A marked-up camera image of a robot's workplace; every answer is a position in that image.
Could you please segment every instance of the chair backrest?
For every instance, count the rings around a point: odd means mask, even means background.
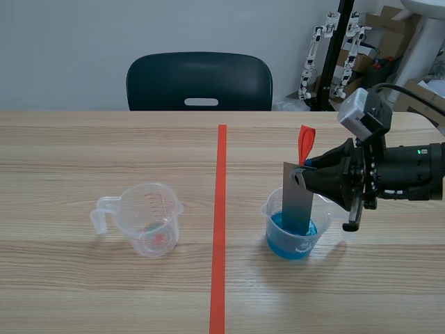
[[[272,91],[267,65],[241,54],[153,54],[135,61],[127,75],[128,103],[134,111],[269,111]],[[187,105],[187,99],[216,99],[218,105]]]

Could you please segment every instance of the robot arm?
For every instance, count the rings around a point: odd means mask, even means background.
[[[350,212],[343,225],[348,232],[359,229],[362,209],[377,209],[377,198],[394,200],[442,200],[445,176],[445,143],[387,148],[392,110],[382,102],[378,89],[357,90],[341,106],[339,122],[356,135],[321,157],[294,170],[297,184],[318,193]],[[444,113],[418,95],[410,96]]]
[[[346,37],[353,37],[353,43],[350,48],[348,57],[345,60],[343,67],[343,74],[341,76],[340,84],[334,89],[334,95],[344,99],[346,94],[344,89],[348,85],[348,82],[353,75],[353,68],[357,61],[359,46],[363,42],[365,30],[370,30],[370,27],[360,26],[358,24],[359,13],[353,13],[348,23],[348,30],[346,31]]]
[[[309,53],[305,61],[305,69],[303,70],[300,90],[298,91],[298,96],[300,100],[310,99],[312,94],[308,92],[309,81],[314,75],[314,62],[318,50],[318,45],[320,44],[321,38],[331,38],[336,31],[339,24],[340,14],[330,13],[326,19],[325,26],[317,26],[314,29],[314,34],[312,36],[311,47],[309,48]]]

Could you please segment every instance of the plastic measuring cup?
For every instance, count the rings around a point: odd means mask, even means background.
[[[299,260],[311,253],[312,248],[331,225],[328,213],[330,203],[323,197],[314,195],[311,211],[310,235],[297,235],[283,230],[280,213],[282,212],[283,188],[275,190],[261,207],[266,217],[267,243],[272,251],[288,260]]]
[[[105,214],[110,214],[136,252],[156,257],[170,252],[178,242],[178,215],[184,206],[176,193],[160,183],[139,184],[120,197],[103,197],[90,218],[97,234],[107,231]]]

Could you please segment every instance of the wooden table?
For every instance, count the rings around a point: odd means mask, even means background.
[[[208,333],[218,124],[228,124],[226,333],[445,333],[445,202],[379,201],[342,242],[336,222],[310,257],[281,260],[259,207],[297,160],[350,134],[334,113],[0,113],[0,332]],[[396,113],[388,145],[442,142]],[[173,253],[137,256],[101,196],[169,184],[184,203]]]

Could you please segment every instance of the black pole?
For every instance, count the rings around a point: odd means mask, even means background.
[[[327,50],[325,66],[321,75],[320,86],[317,96],[307,101],[311,111],[334,111],[329,103],[332,79],[334,78],[335,66],[340,56],[341,46],[348,30],[350,15],[353,12],[355,0],[341,0],[339,13],[341,14],[339,25],[331,38],[329,49]]]

